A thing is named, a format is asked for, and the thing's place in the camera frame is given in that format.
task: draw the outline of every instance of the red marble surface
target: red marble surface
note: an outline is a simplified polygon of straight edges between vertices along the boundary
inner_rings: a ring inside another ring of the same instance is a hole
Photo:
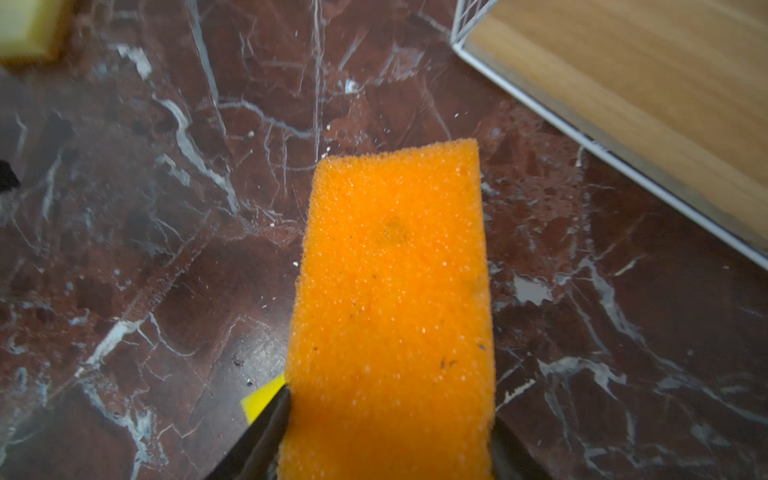
[[[92,0],[0,73],[0,475],[202,478],[318,157],[476,137],[499,415],[555,478],[768,478],[768,274],[446,44],[449,0]]]

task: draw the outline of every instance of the sponge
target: sponge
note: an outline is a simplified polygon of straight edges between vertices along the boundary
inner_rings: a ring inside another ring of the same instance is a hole
[[[290,329],[281,480],[492,478],[476,141],[317,164]]]
[[[0,0],[0,64],[58,57],[72,0]]]

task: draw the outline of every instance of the orange foam block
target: orange foam block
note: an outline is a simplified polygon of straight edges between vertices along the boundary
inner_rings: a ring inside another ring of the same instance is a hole
[[[279,478],[490,480],[492,343],[477,142],[320,161]]]

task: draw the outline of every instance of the wood grain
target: wood grain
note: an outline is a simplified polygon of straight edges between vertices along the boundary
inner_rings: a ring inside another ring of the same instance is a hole
[[[768,246],[765,2],[500,0],[468,49],[715,221]]]

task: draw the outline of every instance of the white metal wire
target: white metal wire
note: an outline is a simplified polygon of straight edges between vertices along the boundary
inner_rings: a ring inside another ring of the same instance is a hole
[[[453,29],[451,30],[451,45],[456,54],[469,63],[472,67],[480,71],[488,79],[496,83],[499,87],[506,90],[513,97],[517,98],[523,105],[541,115],[546,121],[555,126],[570,138],[574,139],[580,145],[583,145],[594,156],[600,158],[605,163],[611,165],[616,170],[630,178],[641,187],[655,195],[670,207],[691,219],[715,237],[722,240],[734,250],[752,260],[758,266],[768,270],[768,257],[752,248],[739,237],[736,237],[728,230],[725,230],[709,217],[704,216],[700,211],[694,209],[691,205],[685,203],[680,198],[673,195],[650,178],[635,170],[629,164],[614,155],[607,148],[598,142],[592,140],[576,127],[569,124],[557,116],[554,112],[547,109],[531,95],[525,93],[520,87],[512,84],[506,77],[499,75],[495,70],[478,60],[474,55],[464,49],[464,40],[470,31],[480,22],[483,16],[498,0],[471,0],[469,4],[466,0],[458,0],[456,14],[453,20]]]

